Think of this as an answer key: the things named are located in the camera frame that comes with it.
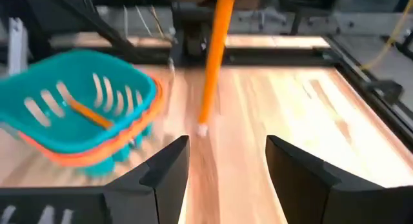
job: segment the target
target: wood grain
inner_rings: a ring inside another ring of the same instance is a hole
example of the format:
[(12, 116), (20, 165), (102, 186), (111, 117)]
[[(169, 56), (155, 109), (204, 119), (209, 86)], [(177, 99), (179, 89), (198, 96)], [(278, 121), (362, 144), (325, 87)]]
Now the wood grain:
[(177, 69), (172, 77), (162, 66), (137, 67), (161, 80), (167, 101), (128, 162), (89, 179), (2, 131), (0, 185), (102, 185), (182, 134), (190, 136), (190, 171), (180, 223), (287, 222), (265, 162), (268, 134), (384, 187), (413, 184), (411, 153), (333, 68), (223, 68), (210, 131), (199, 138), (203, 70)]

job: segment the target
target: stacked baskets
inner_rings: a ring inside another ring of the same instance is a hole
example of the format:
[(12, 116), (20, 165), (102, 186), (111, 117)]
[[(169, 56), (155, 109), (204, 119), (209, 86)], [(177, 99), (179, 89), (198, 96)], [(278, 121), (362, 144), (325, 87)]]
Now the stacked baskets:
[[(149, 135), (160, 111), (158, 81), (112, 56), (74, 50), (0, 81), (0, 120), (46, 157), (104, 176)], [(111, 123), (104, 128), (69, 105), (76, 101)]]

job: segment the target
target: black bracket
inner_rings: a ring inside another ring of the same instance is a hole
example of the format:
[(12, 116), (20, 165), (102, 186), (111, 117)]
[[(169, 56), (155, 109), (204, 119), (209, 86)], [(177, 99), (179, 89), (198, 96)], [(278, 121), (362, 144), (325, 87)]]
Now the black bracket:
[(363, 86), (369, 92), (373, 92), (376, 89), (382, 91), (383, 99), (389, 105), (396, 104), (404, 93), (403, 86), (390, 79), (366, 82)]

